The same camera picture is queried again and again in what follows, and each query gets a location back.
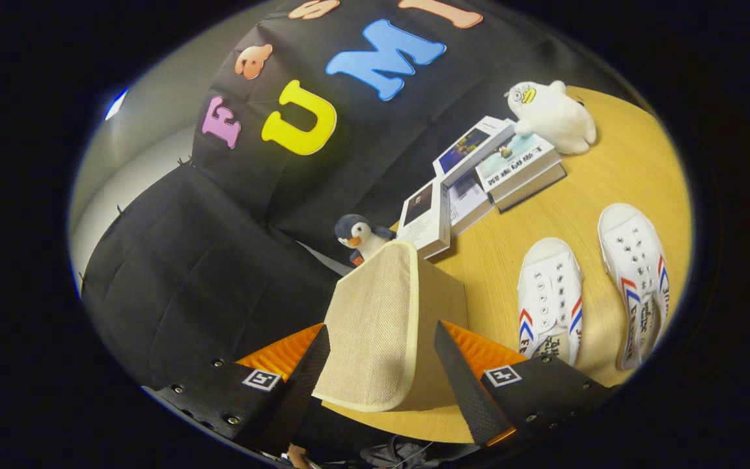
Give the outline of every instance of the orange letter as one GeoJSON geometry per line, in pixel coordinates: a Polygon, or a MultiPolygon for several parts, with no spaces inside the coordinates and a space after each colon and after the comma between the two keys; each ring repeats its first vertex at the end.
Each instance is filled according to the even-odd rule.
{"type": "Polygon", "coordinates": [[[459,27],[459,29],[475,26],[482,21],[482,15],[477,12],[466,12],[435,0],[401,0],[398,7],[418,8],[425,12],[431,12],[434,15],[449,19],[453,26],[459,27]]]}
{"type": "Polygon", "coordinates": [[[315,19],[320,18],[324,14],[331,12],[336,9],[337,5],[340,5],[339,0],[314,0],[313,2],[306,2],[301,4],[299,7],[288,13],[288,17],[291,19],[303,18],[303,19],[315,19]]]}
{"type": "Polygon", "coordinates": [[[262,47],[251,46],[243,50],[239,54],[238,59],[236,59],[233,71],[237,75],[245,74],[245,78],[253,80],[262,71],[262,67],[265,66],[265,60],[271,56],[271,51],[273,51],[271,44],[265,44],[262,47]]]}

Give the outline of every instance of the yellow letter u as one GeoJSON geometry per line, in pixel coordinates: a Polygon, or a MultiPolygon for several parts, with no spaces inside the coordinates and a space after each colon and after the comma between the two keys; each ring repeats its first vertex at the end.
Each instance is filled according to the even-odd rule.
{"type": "Polygon", "coordinates": [[[262,126],[262,140],[273,140],[296,154],[306,155],[321,149],[328,142],[337,124],[337,111],[327,100],[313,92],[300,88],[299,80],[291,80],[279,95],[280,104],[295,103],[313,112],[318,117],[314,128],[301,131],[283,120],[279,111],[274,111],[262,126]]]}

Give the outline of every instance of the beige fabric box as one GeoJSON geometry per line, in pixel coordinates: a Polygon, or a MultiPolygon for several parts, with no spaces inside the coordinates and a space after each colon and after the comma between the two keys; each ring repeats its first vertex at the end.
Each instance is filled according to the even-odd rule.
{"type": "Polygon", "coordinates": [[[312,395],[360,412],[456,403],[434,350],[438,320],[467,327],[462,282],[393,240],[337,282],[331,353],[312,395]]]}

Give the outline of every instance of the shoe insole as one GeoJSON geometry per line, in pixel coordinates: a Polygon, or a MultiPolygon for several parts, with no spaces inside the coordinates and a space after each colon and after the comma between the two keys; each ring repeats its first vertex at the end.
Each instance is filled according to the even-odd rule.
{"type": "Polygon", "coordinates": [[[659,324],[661,322],[661,315],[659,313],[658,303],[655,303],[652,297],[644,302],[641,309],[641,329],[639,330],[640,335],[638,337],[642,360],[646,360],[646,357],[652,352],[652,347],[656,344],[658,329],[661,327],[661,324],[659,324]]]}
{"type": "Polygon", "coordinates": [[[539,354],[548,353],[553,354],[564,362],[569,362],[569,335],[568,334],[557,334],[549,335],[545,341],[540,344],[536,350],[534,350],[533,356],[539,354]]]}

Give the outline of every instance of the foam letter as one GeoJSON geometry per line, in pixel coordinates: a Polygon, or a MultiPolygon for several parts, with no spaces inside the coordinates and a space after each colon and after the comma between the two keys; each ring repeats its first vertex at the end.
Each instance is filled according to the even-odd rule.
{"type": "Polygon", "coordinates": [[[390,101],[401,88],[404,80],[387,78],[377,71],[413,75],[413,66],[398,51],[413,57],[416,65],[427,65],[447,50],[440,42],[429,42],[418,36],[394,27],[389,21],[379,19],[363,29],[364,38],[376,51],[342,51],[326,66],[329,75],[342,72],[378,90],[378,98],[390,101]]]}
{"type": "Polygon", "coordinates": [[[331,10],[336,9],[337,5],[340,5],[339,0],[325,0],[325,2],[321,2],[321,0],[314,0],[313,2],[306,2],[304,4],[301,4],[299,7],[288,13],[288,17],[291,19],[320,18],[324,14],[331,12],[331,10]]]}
{"type": "Polygon", "coordinates": [[[208,113],[204,116],[202,123],[202,134],[216,135],[227,142],[227,146],[233,148],[236,146],[236,139],[239,137],[242,125],[238,121],[227,124],[227,120],[233,119],[233,112],[220,105],[223,101],[221,96],[214,96],[210,100],[208,113]]]}
{"type": "Polygon", "coordinates": [[[259,72],[262,71],[262,67],[265,66],[265,61],[271,56],[272,51],[273,46],[271,44],[265,44],[262,47],[251,46],[243,50],[236,59],[233,71],[237,75],[245,74],[245,78],[249,80],[259,77],[259,72]]]}
{"type": "Polygon", "coordinates": [[[401,0],[399,8],[418,8],[425,12],[431,12],[443,18],[447,18],[453,23],[453,26],[459,29],[475,26],[482,21],[482,15],[477,12],[466,12],[456,7],[451,7],[436,0],[401,0]]]}
{"type": "Polygon", "coordinates": [[[274,111],[262,126],[262,140],[273,140],[296,154],[306,155],[321,149],[334,133],[337,111],[327,100],[300,88],[299,80],[291,80],[279,95],[280,104],[295,103],[318,116],[318,122],[308,132],[301,131],[283,120],[274,111]]]}

